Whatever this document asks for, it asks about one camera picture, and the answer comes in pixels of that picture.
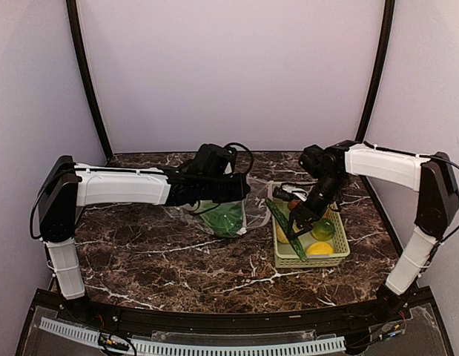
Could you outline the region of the bok choy toy green white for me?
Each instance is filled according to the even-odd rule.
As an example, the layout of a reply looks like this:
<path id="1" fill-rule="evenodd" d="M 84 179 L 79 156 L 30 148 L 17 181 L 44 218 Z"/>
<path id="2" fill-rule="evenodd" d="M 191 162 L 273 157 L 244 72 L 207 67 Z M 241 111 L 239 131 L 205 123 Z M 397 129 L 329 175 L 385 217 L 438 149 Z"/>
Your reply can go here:
<path id="1" fill-rule="evenodd" d="M 198 217 L 218 237 L 236 237 L 245 233 L 245 215 L 241 202 L 216 204 L 203 201 Z"/>

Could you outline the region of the pale green plastic basket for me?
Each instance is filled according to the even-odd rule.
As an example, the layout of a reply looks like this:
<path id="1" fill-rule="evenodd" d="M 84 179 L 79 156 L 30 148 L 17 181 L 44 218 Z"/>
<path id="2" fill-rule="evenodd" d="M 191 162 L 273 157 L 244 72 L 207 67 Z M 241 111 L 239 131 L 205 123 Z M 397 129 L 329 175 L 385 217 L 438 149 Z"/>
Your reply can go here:
<path id="1" fill-rule="evenodd" d="M 274 196 L 274 189 L 282 185 L 282 182 L 269 182 L 268 196 L 274 202 L 277 208 L 288 220 L 287 202 L 277 199 Z M 340 216 L 340 209 L 337 203 L 333 202 L 327 208 L 323 217 L 327 218 L 334 225 L 334 236 L 324 243 L 330 245 L 333 249 L 331 254 L 307 254 L 305 260 L 301 260 L 295 250 L 289 243 L 281 243 L 278 237 L 281 236 L 280 225 L 277 219 L 272 215 L 271 228 L 273 232 L 274 243 L 274 261 L 277 268 L 325 268 L 338 266 L 347 256 L 350 255 L 349 243 L 347 240 L 344 225 Z M 313 246 L 313 244 L 321 243 L 321 241 L 313 238 L 312 231 L 299 236 L 299 241 L 304 252 Z"/>

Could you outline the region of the beige wrinkled round food toy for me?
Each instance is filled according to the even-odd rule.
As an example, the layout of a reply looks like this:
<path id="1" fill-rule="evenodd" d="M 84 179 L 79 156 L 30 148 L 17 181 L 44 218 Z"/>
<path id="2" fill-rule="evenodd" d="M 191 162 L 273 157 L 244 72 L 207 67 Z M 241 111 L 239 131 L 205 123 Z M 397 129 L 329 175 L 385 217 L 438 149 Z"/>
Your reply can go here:
<path id="1" fill-rule="evenodd" d="M 281 244 L 289 244 L 288 238 L 286 237 L 282 227 L 278 222 L 276 223 L 276 238 L 277 241 Z"/>

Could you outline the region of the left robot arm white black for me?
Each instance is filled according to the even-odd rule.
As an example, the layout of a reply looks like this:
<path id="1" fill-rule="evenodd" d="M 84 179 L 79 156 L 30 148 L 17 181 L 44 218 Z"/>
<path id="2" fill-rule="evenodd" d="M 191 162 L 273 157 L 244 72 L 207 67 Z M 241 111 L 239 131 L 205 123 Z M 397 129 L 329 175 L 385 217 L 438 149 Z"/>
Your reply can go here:
<path id="1" fill-rule="evenodd" d="M 68 300 L 67 310 L 80 323 L 96 318 L 85 298 L 75 244 L 76 210 L 107 203 L 142 203 L 168 207 L 243 201 L 251 191 L 248 172 L 236 170 L 239 145 L 200 146 L 194 158 L 177 167 L 109 168 L 56 160 L 31 208 L 29 229 L 50 255 L 53 273 Z"/>

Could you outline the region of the brown potato toy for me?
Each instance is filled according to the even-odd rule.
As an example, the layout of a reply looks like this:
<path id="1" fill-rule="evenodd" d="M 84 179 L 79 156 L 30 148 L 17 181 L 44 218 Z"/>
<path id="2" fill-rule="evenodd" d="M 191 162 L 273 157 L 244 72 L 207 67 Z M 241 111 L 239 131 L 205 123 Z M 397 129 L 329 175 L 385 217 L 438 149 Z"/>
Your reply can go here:
<path id="1" fill-rule="evenodd" d="M 300 203 L 300 200 L 291 200 L 288 202 L 287 206 L 290 211 L 294 210 L 297 205 Z"/>

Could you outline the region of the green cucumber toy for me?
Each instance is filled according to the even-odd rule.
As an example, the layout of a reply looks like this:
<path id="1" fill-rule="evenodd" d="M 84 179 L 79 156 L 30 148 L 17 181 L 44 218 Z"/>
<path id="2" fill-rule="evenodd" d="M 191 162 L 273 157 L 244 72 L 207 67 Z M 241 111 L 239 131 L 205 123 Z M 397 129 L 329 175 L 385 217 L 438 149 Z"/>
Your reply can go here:
<path id="1" fill-rule="evenodd" d="M 273 218 L 277 221 L 281 227 L 285 237 L 287 238 L 290 246 L 299 257 L 301 261 L 306 261 L 307 256 L 303 248 L 302 243 L 300 242 L 298 236 L 294 233 L 292 226 L 289 224 L 289 219 L 283 214 L 283 212 L 277 207 L 276 203 L 267 198 L 265 200 L 268 209 L 270 210 Z"/>

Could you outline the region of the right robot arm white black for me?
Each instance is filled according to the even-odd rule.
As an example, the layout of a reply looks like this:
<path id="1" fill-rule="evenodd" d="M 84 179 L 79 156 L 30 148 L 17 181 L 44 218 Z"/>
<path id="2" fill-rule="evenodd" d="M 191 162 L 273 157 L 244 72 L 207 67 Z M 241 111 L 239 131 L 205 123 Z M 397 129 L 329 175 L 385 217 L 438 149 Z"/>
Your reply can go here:
<path id="1" fill-rule="evenodd" d="M 285 235 L 289 242 L 296 242 L 323 217 L 349 175 L 379 179 L 417 193 L 412 235 L 370 306 L 376 321 L 387 321 L 400 310 L 405 293 L 452 235 L 447 229 L 459 209 L 455 178 L 459 165 L 444 152 L 415 154 L 350 140 L 327 148 L 308 146 L 299 164 L 317 182 L 288 215 Z"/>

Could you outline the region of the clear dotted zip top bag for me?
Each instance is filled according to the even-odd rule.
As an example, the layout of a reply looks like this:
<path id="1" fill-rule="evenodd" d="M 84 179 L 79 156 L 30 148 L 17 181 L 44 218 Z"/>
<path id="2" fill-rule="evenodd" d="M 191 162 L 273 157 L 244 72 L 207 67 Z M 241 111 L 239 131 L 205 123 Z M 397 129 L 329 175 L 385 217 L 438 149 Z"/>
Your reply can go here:
<path id="1" fill-rule="evenodd" d="M 169 208 L 171 216 L 217 237 L 235 238 L 265 226 L 271 212 L 265 204 L 270 182 L 248 178 L 251 191 L 241 201 L 216 204 L 210 200 Z"/>

